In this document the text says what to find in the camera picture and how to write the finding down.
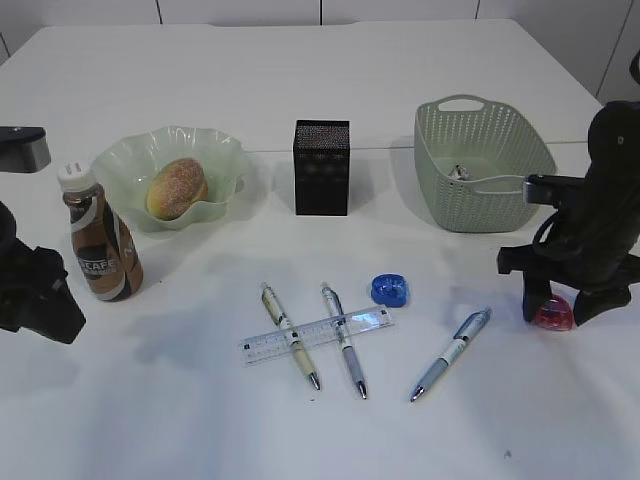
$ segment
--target red object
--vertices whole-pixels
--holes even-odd
[[[531,323],[547,330],[566,332],[574,325],[573,310],[564,298],[554,295],[538,310]]]

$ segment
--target sugar-coated bun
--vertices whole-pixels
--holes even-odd
[[[147,210],[160,220],[178,218],[199,200],[207,198],[204,171],[193,158],[180,158],[166,165],[147,192]]]

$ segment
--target blue pencil sharpener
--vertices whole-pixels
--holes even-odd
[[[371,299],[378,305],[400,308],[409,299],[409,286],[402,275],[385,273],[371,282]]]

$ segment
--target black box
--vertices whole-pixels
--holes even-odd
[[[298,120],[293,140],[296,215],[346,215],[349,122]]]

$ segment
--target ballpoint pen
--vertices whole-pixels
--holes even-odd
[[[293,323],[291,323],[291,320],[287,317],[287,314],[285,313],[284,308],[282,308],[282,305],[280,304],[278,297],[276,297],[273,289],[266,283],[263,283],[261,287],[262,303],[269,312],[273,323],[275,323],[280,330],[288,330],[286,333],[286,339],[289,343],[291,354],[298,364],[298,368],[300,368],[300,371],[309,380],[313,388],[320,390],[320,380],[318,379],[316,367],[309,358],[302,341],[298,337],[298,333],[293,330]]]
[[[418,385],[416,385],[409,399],[412,403],[424,395],[427,390],[436,383],[436,380],[438,380],[455,359],[458,358],[458,355],[467,348],[467,345],[473,337],[487,324],[490,317],[491,308],[487,307],[480,312],[472,313],[469,318],[465,320],[453,336],[453,340],[449,346],[442,352],[433,365],[431,365],[429,370],[427,370],[427,373],[420,379]]]
[[[332,317],[337,317],[338,315],[344,314],[338,295],[336,294],[336,292],[331,290],[326,282],[322,282],[322,296],[324,297],[324,301],[327,304],[327,308],[329,309],[329,314]],[[366,400],[367,386],[364,383],[362,368],[360,368],[360,362],[358,361],[356,351],[351,344],[349,329],[347,328],[347,324],[344,318],[336,322],[335,329],[336,336],[338,337],[338,341],[340,342],[340,347],[342,347],[342,356],[344,357],[344,361],[347,364],[347,368],[349,368],[351,380],[353,380],[353,384],[358,389],[358,392],[360,392],[362,398]]]

